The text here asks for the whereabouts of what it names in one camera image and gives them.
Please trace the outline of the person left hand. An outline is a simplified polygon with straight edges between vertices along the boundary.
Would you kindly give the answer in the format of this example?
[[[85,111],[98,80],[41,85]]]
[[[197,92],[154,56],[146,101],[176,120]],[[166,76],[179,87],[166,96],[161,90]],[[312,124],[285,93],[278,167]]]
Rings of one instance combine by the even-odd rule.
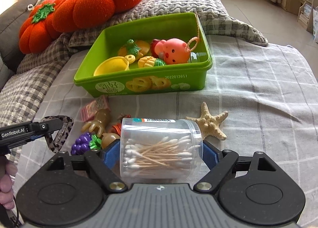
[[[12,189],[14,182],[11,176],[15,176],[18,170],[6,156],[1,156],[1,170],[4,170],[4,175],[1,177],[1,205],[7,210],[12,210],[15,203]]]

